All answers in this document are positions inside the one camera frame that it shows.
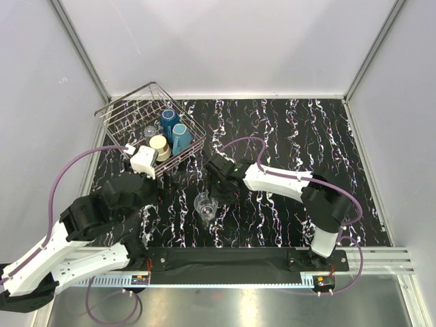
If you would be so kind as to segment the clear glass cup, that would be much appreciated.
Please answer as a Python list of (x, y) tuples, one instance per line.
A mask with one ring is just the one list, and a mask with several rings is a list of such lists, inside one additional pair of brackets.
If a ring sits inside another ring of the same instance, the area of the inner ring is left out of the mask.
[(153, 136), (155, 136), (157, 134), (157, 129), (156, 127), (150, 125), (150, 126), (146, 126), (144, 128), (144, 137), (145, 138), (152, 138)]

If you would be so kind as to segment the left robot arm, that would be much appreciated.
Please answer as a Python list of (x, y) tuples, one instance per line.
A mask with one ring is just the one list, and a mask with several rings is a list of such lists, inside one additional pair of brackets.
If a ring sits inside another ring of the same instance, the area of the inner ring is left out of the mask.
[(65, 209), (48, 239), (11, 264), (1, 265), (6, 280), (1, 293), (1, 310), (29, 313), (95, 275), (146, 264), (146, 248), (138, 237), (126, 234), (113, 245), (83, 258), (69, 255), (135, 217), (147, 205), (161, 204), (169, 193), (145, 174), (124, 172), (106, 181), (97, 191)]

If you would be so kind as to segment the clear plastic cup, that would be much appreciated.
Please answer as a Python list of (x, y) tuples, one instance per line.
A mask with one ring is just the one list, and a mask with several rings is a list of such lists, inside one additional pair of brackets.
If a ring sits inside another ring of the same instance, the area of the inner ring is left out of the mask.
[(210, 221), (216, 217), (219, 203), (205, 191), (195, 197), (193, 205), (201, 220)]

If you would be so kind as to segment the brown paper cup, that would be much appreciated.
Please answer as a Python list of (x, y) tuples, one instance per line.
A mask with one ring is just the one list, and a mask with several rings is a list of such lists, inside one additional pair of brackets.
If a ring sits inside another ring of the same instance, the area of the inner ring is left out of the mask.
[(170, 158), (172, 151), (165, 136), (153, 136), (149, 140), (149, 146), (157, 151), (157, 161), (164, 162)]

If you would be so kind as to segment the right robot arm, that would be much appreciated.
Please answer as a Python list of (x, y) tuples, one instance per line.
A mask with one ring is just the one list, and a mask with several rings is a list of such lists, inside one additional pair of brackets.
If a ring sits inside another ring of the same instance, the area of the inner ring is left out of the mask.
[(351, 200), (337, 186), (314, 172), (281, 170), (247, 159), (234, 163), (218, 153), (205, 168), (209, 195), (220, 204), (233, 202), (241, 191), (269, 192), (302, 203), (315, 225), (309, 264), (316, 270), (332, 264), (332, 252), (351, 206)]

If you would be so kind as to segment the light blue floral mug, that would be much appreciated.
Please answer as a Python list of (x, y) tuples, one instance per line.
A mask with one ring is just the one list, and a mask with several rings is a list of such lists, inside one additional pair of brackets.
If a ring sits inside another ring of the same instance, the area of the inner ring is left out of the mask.
[(172, 154), (178, 155), (186, 150), (191, 144), (191, 132), (187, 126), (177, 123), (172, 130)]

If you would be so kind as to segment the dark blue ceramic mug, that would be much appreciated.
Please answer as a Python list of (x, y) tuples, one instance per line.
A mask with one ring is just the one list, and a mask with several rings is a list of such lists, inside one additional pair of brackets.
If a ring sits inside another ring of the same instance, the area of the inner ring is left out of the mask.
[(160, 124), (166, 138), (172, 137), (173, 127), (180, 122), (179, 115), (173, 109), (165, 109), (160, 116)]

